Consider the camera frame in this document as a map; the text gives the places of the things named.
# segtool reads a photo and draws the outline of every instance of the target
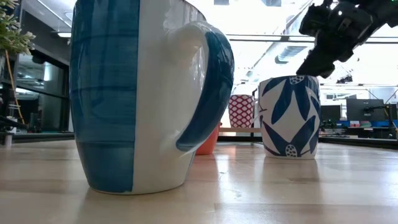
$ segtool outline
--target blue and white mug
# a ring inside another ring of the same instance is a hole
[[[70,98],[91,188],[183,184],[233,87],[231,46],[183,0],[77,0]]]
[[[320,127],[318,79],[286,76],[261,82],[259,119],[266,156],[313,159]]]

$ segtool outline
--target white mug with blue leaves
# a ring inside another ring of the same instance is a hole
[[[70,98],[91,188],[183,184],[233,87],[228,39],[183,0],[77,0]]]
[[[313,159],[320,127],[318,79],[287,76],[261,82],[259,119],[266,156]]]

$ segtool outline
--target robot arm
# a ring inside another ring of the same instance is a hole
[[[398,26],[398,0],[324,0],[320,6],[308,8],[300,33],[315,37],[297,75],[329,77],[335,70],[333,62],[346,62],[353,50],[369,39],[385,24]]]

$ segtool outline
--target shelf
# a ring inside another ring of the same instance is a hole
[[[260,133],[259,128],[220,128],[221,133]]]

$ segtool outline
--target orange flower pot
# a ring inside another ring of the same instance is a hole
[[[220,125],[216,127],[205,143],[198,148],[196,155],[211,155],[216,147],[219,132]]]

